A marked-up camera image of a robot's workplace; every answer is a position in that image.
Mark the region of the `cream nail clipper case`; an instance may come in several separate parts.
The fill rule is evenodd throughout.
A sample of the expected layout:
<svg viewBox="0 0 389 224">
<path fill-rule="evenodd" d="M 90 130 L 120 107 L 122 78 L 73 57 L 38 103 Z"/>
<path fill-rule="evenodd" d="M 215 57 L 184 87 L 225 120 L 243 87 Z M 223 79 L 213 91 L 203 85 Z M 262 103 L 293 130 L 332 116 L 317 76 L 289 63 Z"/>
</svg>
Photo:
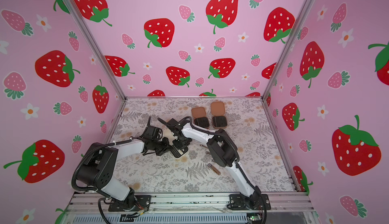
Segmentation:
<svg viewBox="0 0 389 224">
<path fill-rule="evenodd" d="M 176 137 L 169 129 L 163 129 L 163 137 L 168 139 L 169 145 L 171 146 L 170 152 L 176 159 L 181 158 L 188 152 L 188 147 L 184 147 L 180 150 L 173 144 L 173 141 L 176 140 Z"/>
</svg>

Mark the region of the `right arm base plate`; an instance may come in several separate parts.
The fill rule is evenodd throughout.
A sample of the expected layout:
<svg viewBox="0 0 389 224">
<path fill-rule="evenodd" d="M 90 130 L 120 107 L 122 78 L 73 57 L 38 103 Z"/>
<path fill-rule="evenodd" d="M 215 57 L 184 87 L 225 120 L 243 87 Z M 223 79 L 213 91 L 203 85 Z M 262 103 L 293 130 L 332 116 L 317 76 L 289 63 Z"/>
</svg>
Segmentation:
<svg viewBox="0 0 389 224">
<path fill-rule="evenodd" d="M 268 195 L 253 194 L 253 196 L 247 197 L 243 194 L 230 194 L 229 203 L 227 208 L 230 210 L 271 210 L 270 201 Z"/>
</svg>

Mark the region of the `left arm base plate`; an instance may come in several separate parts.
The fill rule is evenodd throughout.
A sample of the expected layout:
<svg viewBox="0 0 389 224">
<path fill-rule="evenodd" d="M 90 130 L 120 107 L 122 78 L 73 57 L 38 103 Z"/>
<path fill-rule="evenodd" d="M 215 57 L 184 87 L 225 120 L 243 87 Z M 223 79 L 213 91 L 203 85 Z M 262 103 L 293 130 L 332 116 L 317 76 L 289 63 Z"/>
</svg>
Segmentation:
<svg viewBox="0 0 389 224">
<path fill-rule="evenodd" d="M 108 211 L 109 212 L 121 212 L 132 211 L 137 212 L 141 210 L 147 211 L 151 203 L 151 195 L 134 195 L 128 197 L 124 201 L 113 199 Z"/>
</svg>

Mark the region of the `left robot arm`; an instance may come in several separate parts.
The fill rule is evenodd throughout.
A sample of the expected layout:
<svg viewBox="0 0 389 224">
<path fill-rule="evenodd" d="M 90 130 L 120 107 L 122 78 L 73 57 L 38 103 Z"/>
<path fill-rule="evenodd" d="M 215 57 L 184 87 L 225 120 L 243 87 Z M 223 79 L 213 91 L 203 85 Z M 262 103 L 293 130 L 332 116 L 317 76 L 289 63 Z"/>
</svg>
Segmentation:
<svg viewBox="0 0 389 224">
<path fill-rule="evenodd" d="M 116 162 L 134 154 L 156 154 L 161 156 L 172 150 L 169 139 L 160 128 L 148 126 L 139 137 L 130 137 L 121 142 L 109 144 L 93 143 L 82 158 L 72 176 L 71 185 L 76 191 L 94 191 L 103 200 L 112 199 L 125 211 L 132 211 L 141 205 L 135 191 L 114 177 Z"/>
</svg>

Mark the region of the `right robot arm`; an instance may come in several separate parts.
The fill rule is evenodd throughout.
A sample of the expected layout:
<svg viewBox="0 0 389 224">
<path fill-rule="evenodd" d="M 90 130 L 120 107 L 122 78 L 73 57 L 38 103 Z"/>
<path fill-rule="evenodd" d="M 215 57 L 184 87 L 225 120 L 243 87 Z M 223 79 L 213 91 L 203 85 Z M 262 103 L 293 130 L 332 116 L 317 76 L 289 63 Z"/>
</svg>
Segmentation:
<svg viewBox="0 0 389 224">
<path fill-rule="evenodd" d="M 175 137 L 172 141 L 177 151 L 187 150 L 192 141 L 206 144 L 216 164 L 226 168 L 236 182 L 245 206 L 251 210 L 266 211 L 266 199 L 260 188 L 255 186 L 247 172 L 244 170 L 238 147 L 223 129 L 207 130 L 192 123 L 191 117 L 185 117 L 180 121 L 171 119 L 169 122 L 158 119 Z"/>
</svg>

